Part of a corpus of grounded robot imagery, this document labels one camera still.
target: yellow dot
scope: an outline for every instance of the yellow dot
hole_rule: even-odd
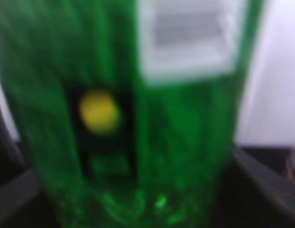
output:
[[[119,108],[111,93],[91,91],[80,101],[80,114],[85,126],[93,133],[108,134],[119,125]]]

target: white label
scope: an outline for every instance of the white label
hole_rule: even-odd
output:
[[[249,0],[138,0],[140,69],[151,83],[232,71]]]

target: dark surface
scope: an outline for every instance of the dark surface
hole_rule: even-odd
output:
[[[260,152],[251,150],[248,153],[250,156],[246,155],[248,160],[235,158],[235,161],[227,167],[219,191],[218,204],[211,221],[212,228],[295,228],[295,216],[286,211],[286,205],[277,204],[276,198],[268,196],[268,193],[270,195],[281,194],[278,197],[286,201],[295,197],[295,186],[289,185],[290,183],[283,176],[278,175],[284,170],[288,151]],[[264,161],[266,166],[253,159],[254,157]],[[262,180],[265,180],[263,175],[266,175],[270,184],[258,184],[258,178],[254,172],[250,172],[252,167]],[[275,187],[274,192],[267,192],[273,186]],[[9,219],[0,225],[0,228],[60,228],[60,226],[46,195],[39,191],[14,210]]]

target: green bottle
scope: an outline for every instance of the green bottle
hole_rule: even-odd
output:
[[[0,0],[0,78],[64,228],[204,228],[262,0]]]

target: white wall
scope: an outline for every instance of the white wall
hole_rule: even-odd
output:
[[[0,109],[1,109],[1,114],[3,116],[4,122],[6,124],[6,127],[10,133],[10,136],[12,137],[14,141],[16,142],[20,141],[19,133],[13,121],[11,112],[8,108],[7,100],[5,98],[5,95],[1,86],[0,86]]]
[[[236,142],[295,143],[295,0],[272,0],[252,63]]]

